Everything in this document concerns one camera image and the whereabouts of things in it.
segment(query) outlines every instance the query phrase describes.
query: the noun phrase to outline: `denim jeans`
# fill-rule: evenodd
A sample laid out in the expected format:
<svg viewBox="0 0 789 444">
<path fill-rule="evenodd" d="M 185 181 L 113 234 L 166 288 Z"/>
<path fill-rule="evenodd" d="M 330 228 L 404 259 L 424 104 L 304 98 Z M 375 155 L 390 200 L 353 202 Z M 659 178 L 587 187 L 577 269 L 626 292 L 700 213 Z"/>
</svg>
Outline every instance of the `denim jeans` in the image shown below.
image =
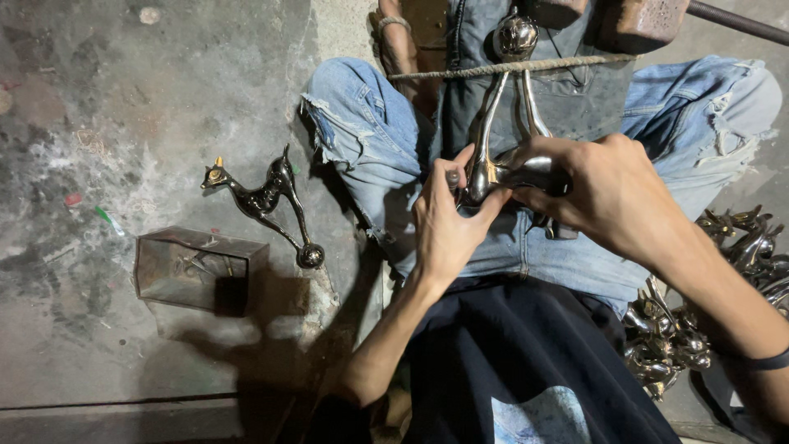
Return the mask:
<svg viewBox="0 0 789 444">
<path fill-rule="evenodd" d="M 432 124 L 378 70 L 354 58 L 323 62 L 304 98 L 323 161 L 342 176 L 392 268 L 407 276 L 415 262 L 410 208 L 438 155 L 429 149 Z M 763 62 L 709 56 L 634 73 L 620 131 L 644 145 L 695 219 L 748 168 L 780 105 L 780 88 Z M 583 234 L 568 241 L 537 229 L 526 235 L 531 218 L 528 209 L 506 206 L 460 276 L 529 274 L 588 292 L 621 317 L 649 272 Z"/>
</svg>

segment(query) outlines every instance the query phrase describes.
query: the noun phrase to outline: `metal ball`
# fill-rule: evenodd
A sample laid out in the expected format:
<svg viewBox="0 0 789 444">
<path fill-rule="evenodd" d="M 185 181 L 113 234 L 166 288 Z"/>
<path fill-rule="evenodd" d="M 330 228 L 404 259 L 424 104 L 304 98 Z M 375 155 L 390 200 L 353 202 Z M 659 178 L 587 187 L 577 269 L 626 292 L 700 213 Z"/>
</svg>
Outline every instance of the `metal ball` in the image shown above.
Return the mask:
<svg viewBox="0 0 789 444">
<path fill-rule="evenodd" d="M 317 243 L 308 243 L 298 252 L 298 266 L 303 269 L 316 269 L 323 264 L 326 254 Z"/>
<path fill-rule="evenodd" d="M 493 50 L 505 63 L 529 60 L 539 34 L 537 26 L 513 8 L 512 14 L 504 17 L 493 32 Z"/>
</svg>

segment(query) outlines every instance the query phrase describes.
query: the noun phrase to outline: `black shirt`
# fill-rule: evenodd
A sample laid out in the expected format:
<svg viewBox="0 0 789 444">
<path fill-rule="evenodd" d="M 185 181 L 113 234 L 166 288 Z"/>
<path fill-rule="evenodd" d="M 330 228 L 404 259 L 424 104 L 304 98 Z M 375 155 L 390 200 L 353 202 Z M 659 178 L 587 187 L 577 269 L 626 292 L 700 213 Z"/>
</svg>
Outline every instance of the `black shirt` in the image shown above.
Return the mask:
<svg viewBox="0 0 789 444">
<path fill-rule="evenodd" d="M 529 278 L 445 295 L 409 342 L 403 442 L 679 442 L 626 369 L 590 295 Z M 364 411 L 321 401 L 307 442 L 368 442 Z"/>
</svg>

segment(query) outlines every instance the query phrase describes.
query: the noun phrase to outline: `hand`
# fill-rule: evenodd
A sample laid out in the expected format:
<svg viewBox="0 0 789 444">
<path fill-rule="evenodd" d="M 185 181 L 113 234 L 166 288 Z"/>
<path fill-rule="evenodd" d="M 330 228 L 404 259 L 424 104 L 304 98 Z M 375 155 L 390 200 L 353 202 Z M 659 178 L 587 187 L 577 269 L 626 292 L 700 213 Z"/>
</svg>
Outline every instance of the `hand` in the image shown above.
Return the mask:
<svg viewBox="0 0 789 444">
<path fill-rule="evenodd" d="M 459 187 L 466 186 L 464 167 L 474 152 L 474 144 L 465 147 L 454 161 L 438 159 L 424 183 L 421 196 L 413 204 L 413 220 L 417 226 L 417 278 L 426 278 L 440 287 L 439 297 L 471 258 L 485 239 L 491 223 L 501 207 L 510 199 L 511 190 L 496 189 L 482 202 L 473 217 L 458 214 L 447 185 L 447 171 L 460 174 Z"/>
<path fill-rule="evenodd" d="M 559 162 L 573 179 L 573 191 L 552 198 L 537 188 L 521 188 L 514 199 L 603 248 L 655 273 L 698 236 L 641 143 L 622 134 L 594 142 L 535 137 L 530 152 Z"/>
</svg>

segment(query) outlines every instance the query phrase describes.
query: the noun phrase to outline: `metal box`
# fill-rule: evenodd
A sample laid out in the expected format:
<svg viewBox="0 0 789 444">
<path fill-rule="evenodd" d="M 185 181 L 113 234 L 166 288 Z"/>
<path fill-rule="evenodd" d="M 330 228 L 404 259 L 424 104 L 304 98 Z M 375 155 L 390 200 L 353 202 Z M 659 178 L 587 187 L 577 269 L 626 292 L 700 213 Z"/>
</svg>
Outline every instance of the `metal box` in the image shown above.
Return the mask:
<svg viewBox="0 0 789 444">
<path fill-rule="evenodd" d="M 263 287 L 268 244 L 168 227 L 137 237 L 139 299 L 242 317 Z"/>
</svg>

